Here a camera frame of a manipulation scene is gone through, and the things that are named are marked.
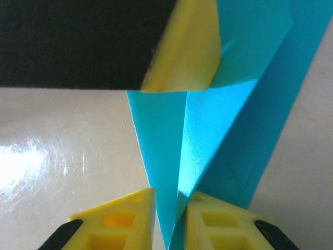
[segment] white table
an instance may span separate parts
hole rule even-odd
[[[147,187],[125,92],[0,91],[0,250]],[[333,21],[250,209],[302,249],[333,245]],[[154,249],[163,249],[156,226]]]

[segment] folded paper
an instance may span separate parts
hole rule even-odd
[[[193,191],[249,205],[333,12],[331,0],[217,5],[223,52],[212,88],[127,93],[169,249],[182,249]]]

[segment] yellow plastic piece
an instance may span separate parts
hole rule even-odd
[[[62,250],[151,250],[155,191],[143,189],[69,218],[83,220]]]
[[[141,90],[204,90],[221,61],[216,0],[178,0]]]
[[[186,250],[274,250],[256,228],[262,216],[195,192],[186,210]]]

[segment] black surface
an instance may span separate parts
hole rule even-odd
[[[139,89],[176,0],[1,0],[0,86]]]
[[[61,225],[38,250],[61,250],[82,223],[82,220],[72,220]]]
[[[299,250],[277,226],[262,220],[254,224],[275,250]]]

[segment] square hole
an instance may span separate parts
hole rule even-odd
[[[125,234],[93,234],[89,250],[123,250],[126,240]]]
[[[225,212],[203,212],[201,214],[203,223],[207,227],[225,227],[225,228],[237,228],[239,227],[235,217],[232,214]]]
[[[254,244],[245,235],[211,235],[215,250],[256,250]]]
[[[135,211],[112,211],[102,220],[105,227],[131,227],[136,216]]]

